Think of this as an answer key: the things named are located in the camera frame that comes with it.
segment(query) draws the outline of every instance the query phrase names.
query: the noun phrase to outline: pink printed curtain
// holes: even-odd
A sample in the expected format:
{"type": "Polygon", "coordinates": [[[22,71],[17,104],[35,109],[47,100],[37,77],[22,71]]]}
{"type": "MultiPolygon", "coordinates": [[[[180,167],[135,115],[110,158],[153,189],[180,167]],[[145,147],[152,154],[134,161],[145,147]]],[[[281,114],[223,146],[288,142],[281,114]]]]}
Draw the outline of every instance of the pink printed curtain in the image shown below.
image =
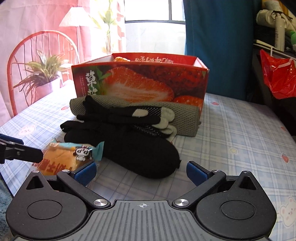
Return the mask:
{"type": "Polygon", "coordinates": [[[71,65],[126,50],[123,0],[5,0],[0,22],[0,126],[73,84],[71,65]]]}

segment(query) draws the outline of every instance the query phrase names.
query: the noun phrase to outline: chair backrest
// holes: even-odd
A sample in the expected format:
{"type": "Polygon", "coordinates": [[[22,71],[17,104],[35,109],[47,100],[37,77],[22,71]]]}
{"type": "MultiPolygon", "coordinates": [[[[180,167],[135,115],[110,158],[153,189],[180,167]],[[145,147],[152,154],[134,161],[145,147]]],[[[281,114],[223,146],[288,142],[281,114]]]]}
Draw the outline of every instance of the chair backrest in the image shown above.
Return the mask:
{"type": "MultiPolygon", "coordinates": [[[[54,30],[44,30],[31,34],[23,39],[11,53],[7,63],[7,81],[9,97],[13,110],[13,115],[22,111],[35,102],[34,89],[30,85],[15,87],[20,81],[25,79],[30,73],[25,71],[26,65],[30,61],[39,61],[37,51],[45,55],[64,54],[63,59],[69,60],[70,64],[79,63],[79,55],[75,43],[67,35],[54,30]],[[16,107],[15,97],[19,99],[18,108],[16,107]]],[[[71,68],[67,73],[68,79],[73,79],[71,68]]]]}

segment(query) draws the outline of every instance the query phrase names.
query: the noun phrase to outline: red cardboard box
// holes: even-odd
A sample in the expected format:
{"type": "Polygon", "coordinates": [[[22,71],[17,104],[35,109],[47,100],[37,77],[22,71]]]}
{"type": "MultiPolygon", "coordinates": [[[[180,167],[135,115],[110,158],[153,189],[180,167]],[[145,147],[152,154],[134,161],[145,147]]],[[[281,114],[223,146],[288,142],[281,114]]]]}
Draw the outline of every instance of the red cardboard box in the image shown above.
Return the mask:
{"type": "Polygon", "coordinates": [[[77,97],[101,94],[129,102],[169,101],[202,109],[209,69],[196,57],[114,53],[72,66],[77,97]],[[114,62],[116,57],[130,62],[114,62]]]}

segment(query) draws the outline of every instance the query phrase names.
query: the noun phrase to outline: metal screw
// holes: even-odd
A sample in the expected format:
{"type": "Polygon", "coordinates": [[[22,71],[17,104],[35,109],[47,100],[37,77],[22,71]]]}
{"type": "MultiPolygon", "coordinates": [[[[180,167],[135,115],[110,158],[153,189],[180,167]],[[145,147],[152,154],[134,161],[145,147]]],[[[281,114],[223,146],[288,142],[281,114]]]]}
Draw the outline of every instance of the metal screw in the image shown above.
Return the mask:
{"type": "Polygon", "coordinates": [[[98,207],[103,207],[106,206],[108,204],[108,201],[105,199],[96,199],[94,200],[94,205],[98,206],[98,207]]]}
{"type": "Polygon", "coordinates": [[[181,198],[181,199],[177,199],[177,200],[175,201],[175,204],[176,204],[177,206],[179,206],[179,207],[184,207],[184,206],[187,206],[187,205],[189,204],[189,201],[186,200],[186,199],[181,198]]]}

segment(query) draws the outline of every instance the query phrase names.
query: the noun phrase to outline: lamp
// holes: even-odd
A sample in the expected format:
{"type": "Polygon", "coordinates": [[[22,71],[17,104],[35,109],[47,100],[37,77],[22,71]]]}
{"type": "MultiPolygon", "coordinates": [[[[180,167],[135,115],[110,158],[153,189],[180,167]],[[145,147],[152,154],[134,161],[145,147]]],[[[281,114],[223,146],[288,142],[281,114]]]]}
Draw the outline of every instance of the lamp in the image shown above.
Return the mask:
{"type": "Polygon", "coordinates": [[[67,12],[67,14],[64,16],[61,23],[59,24],[59,27],[71,27],[71,26],[76,27],[77,51],[79,55],[78,27],[79,26],[96,27],[96,26],[83,7],[71,7],[70,10],[67,12]]]}

